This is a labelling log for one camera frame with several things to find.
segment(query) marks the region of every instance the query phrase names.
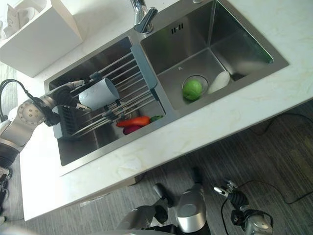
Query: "black cable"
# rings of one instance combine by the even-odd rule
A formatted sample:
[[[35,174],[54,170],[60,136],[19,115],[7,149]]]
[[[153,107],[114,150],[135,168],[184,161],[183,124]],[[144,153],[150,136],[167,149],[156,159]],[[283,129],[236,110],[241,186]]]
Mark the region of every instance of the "black cable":
[[[304,194],[304,195],[302,195],[302,196],[296,198],[295,200],[293,200],[293,201],[291,201],[291,202],[287,202],[286,199],[284,198],[283,194],[281,193],[281,191],[280,191],[276,186],[274,186],[274,185],[272,185],[272,184],[270,184],[270,183],[267,183],[267,182],[265,182],[265,181],[262,181],[262,180],[249,180],[249,181],[247,181],[247,182],[245,182],[245,183],[239,185],[238,187],[240,188],[240,187],[242,187],[242,186],[244,186],[244,185],[246,185],[246,184],[249,184],[249,183],[251,183],[251,182],[259,182],[259,183],[262,183],[262,184],[269,185],[269,186],[273,187],[274,189],[276,189],[277,192],[279,192],[279,194],[280,194],[280,196],[282,197],[284,203],[286,203],[287,205],[291,205],[291,204],[293,204],[293,203],[295,203],[295,202],[297,202],[297,201],[300,201],[302,198],[304,198],[304,197],[310,195],[311,193],[313,193],[313,190],[312,190],[312,191],[307,192],[306,194]]]
[[[224,215],[223,215],[223,208],[226,204],[228,199],[225,199],[225,201],[223,202],[222,206],[221,206],[221,216],[222,216],[222,221],[223,221],[223,225],[224,225],[224,229],[225,229],[225,232],[227,235],[229,235],[228,231],[227,231],[227,228],[226,228],[226,223],[225,223],[225,219],[224,219]]]
[[[305,115],[302,115],[302,114],[295,114],[295,113],[282,113],[282,114],[279,114],[277,115],[276,117],[274,117],[270,122],[269,124],[266,126],[266,128],[261,132],[261,133],[257,133],[255,131],[253,131],[251,128],[249,128],[249,130],[251,132],[253,132],[254,134],[258,135],[258,136],[261,136],[261,135],[264,135],[268,129],[270,128],[270,126],[272,126],[272,124],[281,116],[285,116],[285,115],[293,115],[293,116],[298,116],[298,117],[303,117],[305,118],[306,120],[308,120],[309,122],[311,122],[313,124],[313,120]]]
[[[28,98],[30,98],[34,104],[37,106],[38,105],[38,102],[34,99],[34,97],[28,92],[28,90],[26,90],[26,88],[24,87],[24,85],[18,81],[18,80],[15,80],[15,79],[6,79],[4,81],[1,82],[0,84],[0,120],[1,122],[5,121],[6,119],[4,118],[4,115],[3,115],[3,112],[2,112],[2,105],[1,105],[1,96],[2,96],[2,92],[5,88],[6,85],[8,85],[9,83],[11,82],[16,82],[18,83],[21,88],[24,90],[24,92],[26,93],[26,95],[28,96]]]

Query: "floor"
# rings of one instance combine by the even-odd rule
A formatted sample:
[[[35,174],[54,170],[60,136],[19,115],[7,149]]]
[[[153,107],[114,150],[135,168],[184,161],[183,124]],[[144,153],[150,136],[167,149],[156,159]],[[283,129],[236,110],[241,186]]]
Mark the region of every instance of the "floor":
[[[11,92],[4,96],[14,96],[14,89],[12,87]],[[14,99],[8,99],[14,105]],[[290,112],[313,118],[313,101]],[[268,122],[251,129],[259,133]],[[252,179],[263,180],[277,186],[287,201],[313,190],[312,133],[313,124],[305,118],[281,116],[264,135],[258,136],[249,129],[244,130],[147,172],[136,185],[49,212],[27,222],[22,219],[21,176],[17,159],[12,166],[14,175],[9,184],[10,196],[5,202],[3,213],[11,222],[2,226],[19,226],[39,235],[88,235],[113,230],[131,209],[157,200],[152,189],[157,182],[164,184],[178,198],[192,185],[190,168],[197,165],[204,175],[207,220],[211,233],[224,235],[220,216],[224,198],[215,193],[213,187],[220,186],[223,178],[232,179],[239,185]],[[264,184],[249,183],[241,190],[246,193],[252,207],[273,216],[274,235],[313,234],[312,194],[292,205],[286,205],[275,189]],[[230,222],[231,210],[231,205],[227,203],[224,215],[228,232],[231,235],[243,235],[244,232]],[[170,223],[175,223],[175,208],[169,211],[166,224]]]

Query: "green vegetable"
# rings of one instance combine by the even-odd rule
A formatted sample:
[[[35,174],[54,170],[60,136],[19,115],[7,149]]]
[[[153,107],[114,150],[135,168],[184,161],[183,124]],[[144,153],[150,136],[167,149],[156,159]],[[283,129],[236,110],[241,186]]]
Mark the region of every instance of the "green vegetable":
[[[154,122],[156,120],[159,120],[163,117],[163,115],[158,115],[158,116],[153,116],[152,118],[150,118],[150,122]]]
[[[202,84],[197,80],[186,82],[182,88],[182,95],[189,100],[196,100],[201,96]]]

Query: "dish rack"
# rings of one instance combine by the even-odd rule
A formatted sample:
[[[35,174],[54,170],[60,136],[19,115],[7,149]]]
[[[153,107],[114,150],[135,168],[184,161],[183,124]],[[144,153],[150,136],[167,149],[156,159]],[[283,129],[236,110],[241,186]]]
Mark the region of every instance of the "dish rack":
[[[56,107],[54,111],[61,120],[53,127],[57,139],[80,138],[105,124],[131,118],[140,108],[158,101],[153,89],[157,81],[139,47],[133,46],[129,53],[90,75],[94,80],[105,77],[115,85],[121,98],[92,112]]]

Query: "marble countertop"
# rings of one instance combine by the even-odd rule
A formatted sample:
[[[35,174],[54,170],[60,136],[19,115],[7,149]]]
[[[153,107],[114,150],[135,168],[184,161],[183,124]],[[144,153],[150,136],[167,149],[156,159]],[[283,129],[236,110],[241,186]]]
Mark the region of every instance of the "marble countertop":
[[[176,1],[146,0],[146,3],[162,10]],[[18,73],[18,79],[36,96],[44,93],[46,79],[133,26],[133,10],[128,0],[119,1],[119,4],[113,0],[62,2],[74,16],[85,40],[35,78]],[[25,220],[120,185],[142,172],[313,97],[312,0],[229,2],[290,65],[62,177],[57,170],[60,160],[53,130],[40,125],[21,153]],[[19,103],[26,99],[22,91],[19,91],[18,99]]]

